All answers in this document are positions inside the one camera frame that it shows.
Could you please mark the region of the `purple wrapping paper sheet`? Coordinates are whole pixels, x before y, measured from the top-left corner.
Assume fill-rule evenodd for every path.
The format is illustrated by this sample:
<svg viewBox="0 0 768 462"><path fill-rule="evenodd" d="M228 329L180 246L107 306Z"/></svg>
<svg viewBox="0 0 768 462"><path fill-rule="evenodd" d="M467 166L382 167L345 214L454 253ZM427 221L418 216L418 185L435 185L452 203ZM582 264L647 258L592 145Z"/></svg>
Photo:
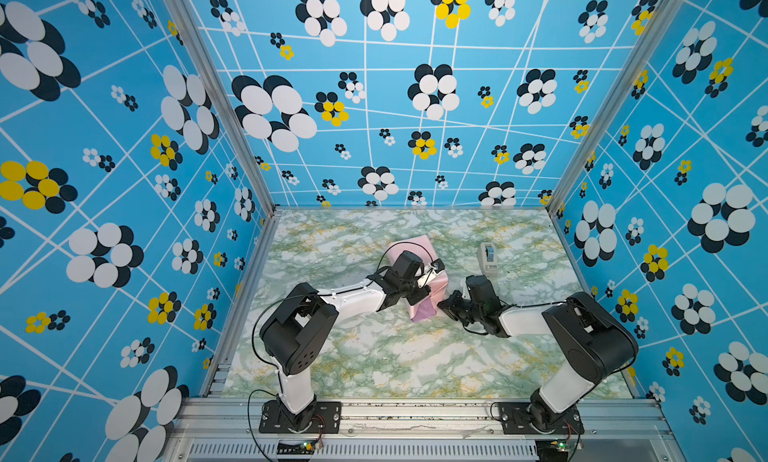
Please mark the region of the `purple wrapping paper sheet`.
<svg viewBox="0 0 768 462"><path fill-rule="evenodd" d="M432 241L427 235L392 242L388 245L386 259L394 263L403 252L412 252L420 260L422 268L417 268L415 275L418 282L428 280L423 287L429 288L428 293L423 293L423 298L411 303L407 300L406 306L412 322L420 322L435 316L438 312L438 303L447 295L449 278L445 270L433 273L433 263L439 259Z"/></svg>

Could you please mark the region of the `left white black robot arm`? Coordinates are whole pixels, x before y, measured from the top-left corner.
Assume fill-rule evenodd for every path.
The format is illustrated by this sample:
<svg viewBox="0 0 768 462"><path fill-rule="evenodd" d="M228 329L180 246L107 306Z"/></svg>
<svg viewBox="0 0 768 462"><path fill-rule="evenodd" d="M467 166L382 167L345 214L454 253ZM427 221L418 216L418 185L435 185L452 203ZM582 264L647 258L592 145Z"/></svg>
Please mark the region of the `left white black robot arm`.
<svg viewBox="0 0 768 462"><path fill-rule="evenodd" d="M416 305L430 295L429 283L444 271L441 259L426 263L405 250L391 265L378 268L357 284L323 290L307 282L296 285L259 330L278 375L280 421L299 431L316 415L310 367L336 323L380 312L402 299Z"/></svg>

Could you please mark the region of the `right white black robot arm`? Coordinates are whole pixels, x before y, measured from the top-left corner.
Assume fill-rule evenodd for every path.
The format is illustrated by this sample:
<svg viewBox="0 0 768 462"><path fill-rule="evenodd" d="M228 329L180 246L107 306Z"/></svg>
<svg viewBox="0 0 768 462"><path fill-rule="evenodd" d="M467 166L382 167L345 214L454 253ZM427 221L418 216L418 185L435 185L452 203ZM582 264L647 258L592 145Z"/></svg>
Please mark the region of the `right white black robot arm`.
<svg viewBox="0 0 768 462"><path fill-rule="evenodd" d="M562 301L518 305L503 301L482 275L466 278L467 296L456 290L437 307L465 329L483 327L483 335L510 338L550 335L565 362L530 397L531 427L551 433L577 403L607 377L629 368L639 347L629 331L587 292Z"/></svg>

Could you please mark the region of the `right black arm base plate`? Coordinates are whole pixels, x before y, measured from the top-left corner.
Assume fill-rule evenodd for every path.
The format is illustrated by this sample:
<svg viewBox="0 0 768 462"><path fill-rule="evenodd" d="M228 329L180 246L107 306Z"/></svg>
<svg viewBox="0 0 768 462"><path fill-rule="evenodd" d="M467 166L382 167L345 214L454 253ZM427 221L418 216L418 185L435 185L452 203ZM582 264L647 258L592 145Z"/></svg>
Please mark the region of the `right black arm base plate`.
<svg viewBox="0 0 768 462"><path fill-rule="evenodd" d="M531 402L493 402L490 415L506 435L576 436L585 432L575 406L554 414L546 406Z"/></svg>

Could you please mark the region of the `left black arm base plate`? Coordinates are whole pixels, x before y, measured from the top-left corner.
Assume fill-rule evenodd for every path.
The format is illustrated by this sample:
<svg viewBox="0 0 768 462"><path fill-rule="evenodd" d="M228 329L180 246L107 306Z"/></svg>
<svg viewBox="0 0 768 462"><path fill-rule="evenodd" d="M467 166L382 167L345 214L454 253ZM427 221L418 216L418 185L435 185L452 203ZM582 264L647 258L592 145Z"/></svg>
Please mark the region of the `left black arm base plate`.
<svg viewBox="0 0 768 462"><path fill-rule="evenodd" d="M262 406L258 432L262 434L337 434L341 422L342 403L314 401L298 414L293 414L281 400L270 400Z"/></svg>

